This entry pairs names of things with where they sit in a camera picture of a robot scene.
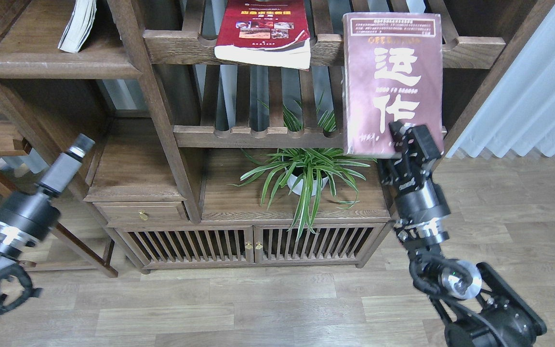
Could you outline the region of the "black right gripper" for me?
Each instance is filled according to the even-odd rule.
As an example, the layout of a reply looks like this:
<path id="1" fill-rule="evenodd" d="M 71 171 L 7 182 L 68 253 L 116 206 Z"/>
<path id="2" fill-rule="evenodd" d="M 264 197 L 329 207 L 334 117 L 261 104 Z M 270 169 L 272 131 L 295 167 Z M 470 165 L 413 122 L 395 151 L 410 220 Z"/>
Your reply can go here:
<path id="1" fill-rule="evenodd" d="M 395 189 L 401 234 L 445 234 L 442 220 L 450 214 L 444 193 L 432 177 L 432 167 L 441 157 L 426 125 L 407 127 L 401 121 L 388 124 L 397 157 L 380 160 L 383 184 Z"/>

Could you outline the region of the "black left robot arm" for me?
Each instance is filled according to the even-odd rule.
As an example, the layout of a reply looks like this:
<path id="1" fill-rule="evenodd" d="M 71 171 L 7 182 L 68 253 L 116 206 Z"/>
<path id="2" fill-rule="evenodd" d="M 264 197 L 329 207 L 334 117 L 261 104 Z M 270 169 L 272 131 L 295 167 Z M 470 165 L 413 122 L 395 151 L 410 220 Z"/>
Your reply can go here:
<path id="1" fill-rule="evenodd" d="M 0 282 L 14 276 L 23 287 L 21 295 L 8 305 L 4 304 L 6 294 L 0 292 L 0 316 L 40 295 L 41 289 L 33 286 L 18 257 L 25 246 L 42 242 L 57 224 L 60 211 L 51 201 L 62 195 L 94 144 L 80 134 L 37 182 L 35 193 L 14 191 L 0 206 Z"/>

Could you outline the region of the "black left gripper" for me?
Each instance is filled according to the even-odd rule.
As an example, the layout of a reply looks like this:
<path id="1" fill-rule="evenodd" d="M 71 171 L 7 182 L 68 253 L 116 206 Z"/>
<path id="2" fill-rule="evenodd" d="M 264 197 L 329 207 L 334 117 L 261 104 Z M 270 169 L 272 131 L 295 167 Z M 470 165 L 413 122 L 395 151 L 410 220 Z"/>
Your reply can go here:
<path id="1" fill-rule="evenodd" d="M 44 240 L 61 216 L 51 200 L 62 195 L 94 144 L 94 140 L 79 134 L 37 182 L 37 191 L 33 195 L 14 191 L 6 198 L 0 206 L 0 224 L 16 227 L 39 241 Z"/>

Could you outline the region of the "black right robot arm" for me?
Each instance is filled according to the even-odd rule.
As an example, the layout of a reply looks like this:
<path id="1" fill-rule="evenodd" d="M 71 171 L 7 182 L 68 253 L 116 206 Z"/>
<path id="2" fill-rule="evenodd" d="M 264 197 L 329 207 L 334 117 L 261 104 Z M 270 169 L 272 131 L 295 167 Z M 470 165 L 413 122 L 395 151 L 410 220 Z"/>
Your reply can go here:
<path id="1" fill-rule="evenodd" d="M 394 188 L 393 230 L 407 250 L 413 286 L 427 295 L 445 326 L 449 347 L 531 347 L 548 328 L 488 263 L 447 258 L 442 224 L 450 214 L 433 166 L 441 158 L 426 125 L 389 124 L 396 158 L 380 160 L 383 184 Z"/>

